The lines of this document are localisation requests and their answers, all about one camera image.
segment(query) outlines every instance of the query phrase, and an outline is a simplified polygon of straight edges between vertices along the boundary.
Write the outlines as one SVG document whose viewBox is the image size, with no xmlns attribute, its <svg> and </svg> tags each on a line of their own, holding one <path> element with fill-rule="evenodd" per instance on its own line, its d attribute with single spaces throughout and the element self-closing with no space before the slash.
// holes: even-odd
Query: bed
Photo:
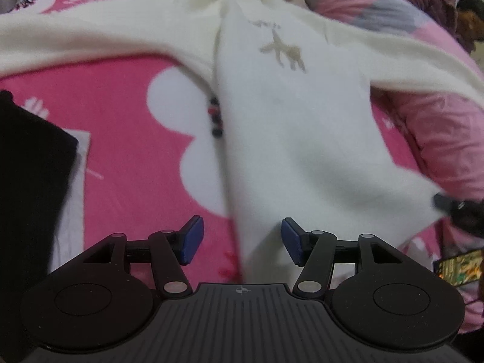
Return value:
<svg viewBox="0 0 484 363">
<path fill-rule="evenodd" d="M 19 15 L 48 13 L 90 1 L 98 0 L 20 0 L 14 10 Z M 328 1 L 326 7 L 334 6 L 334 0 Z M 351 23 L 348 12 L 319 13 Z M 417 27 L 420 38 L 416 38 L 448 48 L 471 64 L 438 29 Z M 169 58 L 145 56 L 11 76 L 0 87 L 11 91 L 18 105 L 57 126 L 90 134 L 84 199 L 77 204 L 83 227 L 75 231 L 83 235 L 84 244 L 73 245 L 72 256 L 111 233 L 123 232 L 130 240 L 145 239 L 157 230 L 179 229 L 198 214 L 204 218 L 206 232 L 192 264 L 185 269 L 190 283 L 196 287 L 199 282 L 241 280 L 227 200 L 222 117 L 217 100 L 200 79 Z M 374 119 L 395 164 L 441 183 L 429 170 L 433 154 L 423 156 L 425 146 L 421 136 L 415 135 L 428 120 L 413 115 L 415 108 L 402 113 L 409 104 L 405 97 L 396 94 L 389 103 L 388 94 L 374 91 Z M 401 249 L 431 266 L 440 255 L 436 228 L 441 225 L 416 234 Z M 132 273 L 151 282 L 142 266 L 134 267 Z M 479 326 L 475 318 L 468 318 L 466 325 L 466 330 Z"/>
</svg>

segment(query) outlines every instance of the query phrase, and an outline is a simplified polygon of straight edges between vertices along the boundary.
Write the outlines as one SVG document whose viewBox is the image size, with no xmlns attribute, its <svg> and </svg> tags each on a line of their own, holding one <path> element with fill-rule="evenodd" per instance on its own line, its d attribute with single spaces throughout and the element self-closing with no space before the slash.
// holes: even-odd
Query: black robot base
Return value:
<svg viewBox="0 0 484 363">
<path fill-rule="evenodd" d="M 203 239 L 195 216 L 147 240 L 106 237 L 29 290 L 26 363 L 450 363 L 464 318 L 459 293 L 374 235 L 340 241 L 291 218 L 281 236 L 304 266 L 287 285 L 203 283 L 180 265 Z M 151 263 L 156 290 L 129 274 Z M 329 289 L 335 263 L 355 275 Z"/>
</svg>

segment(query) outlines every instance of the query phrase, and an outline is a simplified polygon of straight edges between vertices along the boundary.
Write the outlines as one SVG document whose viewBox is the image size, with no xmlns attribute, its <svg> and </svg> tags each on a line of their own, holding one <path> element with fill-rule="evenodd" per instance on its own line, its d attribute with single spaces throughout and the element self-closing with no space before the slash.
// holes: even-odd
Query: maroon cloth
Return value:
<svg viewBox="0 0 484 363">
<path fill-rule="evenodd" d="M 429 15 L 439 26 L 446 29 L 460 45 L 468 52 L 474 50 L 474 42 L 466 42 L 457 33 L 458 0 L 407 0 Z"/>
</svg>

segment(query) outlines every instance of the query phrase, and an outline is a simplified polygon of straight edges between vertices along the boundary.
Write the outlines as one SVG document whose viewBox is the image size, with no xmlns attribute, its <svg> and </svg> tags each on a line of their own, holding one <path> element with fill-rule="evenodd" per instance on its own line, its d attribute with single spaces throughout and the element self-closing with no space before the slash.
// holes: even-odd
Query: silver screw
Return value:
<svg viewBox="0 0 484 363">
<path fill-rule="evenodd" d="M 181 281 L 170 281 L 166 283 L 163 289 L 168 293 L 182 293 L 188 289 L 188 285 Z"/>
<path fill-rule="evenodd" d="M 321 284 L 317 281 L 302 281 L 298 284 L 301 292 L 315 293 L 321 290 Z"/>
</svg>

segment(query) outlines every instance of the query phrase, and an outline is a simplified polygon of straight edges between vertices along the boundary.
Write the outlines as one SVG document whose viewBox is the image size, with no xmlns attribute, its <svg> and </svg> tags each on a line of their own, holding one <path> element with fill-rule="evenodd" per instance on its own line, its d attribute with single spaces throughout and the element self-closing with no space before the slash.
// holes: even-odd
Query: ribbed gray plate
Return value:
<svg viewBox="0 0 484 363">
<path fill-rule="evenodd" d="M 467 360 L 448 346 L 415 354 L 368 347 L 339 329 L 323 304 L 292 297 L 284 285 L 202 284 L 187 299 L 164 302 L 152 322 L 122 345 L 84 355 L 63 355 L 37 348 L 24 362 L 464 363 Z"/>
</svg>

